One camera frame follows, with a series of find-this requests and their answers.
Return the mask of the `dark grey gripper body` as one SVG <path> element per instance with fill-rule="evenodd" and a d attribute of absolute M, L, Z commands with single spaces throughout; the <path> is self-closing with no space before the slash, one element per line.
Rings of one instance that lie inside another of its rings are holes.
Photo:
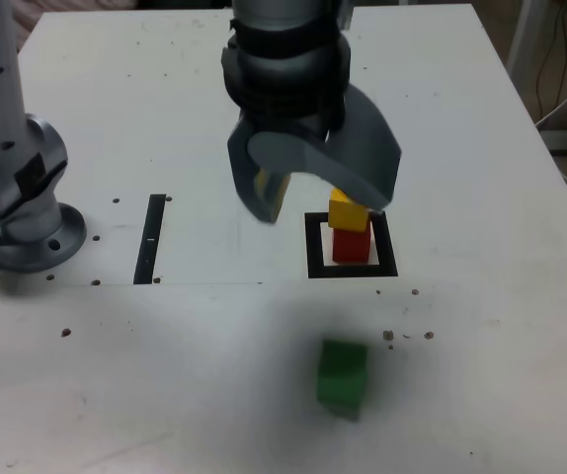
<path fill-rule="evenodd" d="M 226 92 L 250 119 L 257 122 L 302 122 L 319 136 L 342 128 L 345 95 L 350 83 L 351 49 L 343 34 L 288 58 L 250 54 L 233 35 L 221 54 Z"/>

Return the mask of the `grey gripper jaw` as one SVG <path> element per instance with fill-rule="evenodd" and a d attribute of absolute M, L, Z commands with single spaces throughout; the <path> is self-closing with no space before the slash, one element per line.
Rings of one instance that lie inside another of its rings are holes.
<path fill-rule="evenodd" d="M 354 202 L 381 211 L 392 201 L 401 149 L 379 108 L 348 87 L 342 126 L 319 139 L 304 130 L 261 131 L 248 141 L 249 156 L 279 174 L 314 175 Z"/>
<path fill-rule="evenodd" d="M 227 141 L 233 181 L 240 200 L 263 223 L 278 220 L 290 175 L 270 172 L 257 165 L 248 152 L 248 142 L 256 133 L 252 124 L 237 124 Z"/>

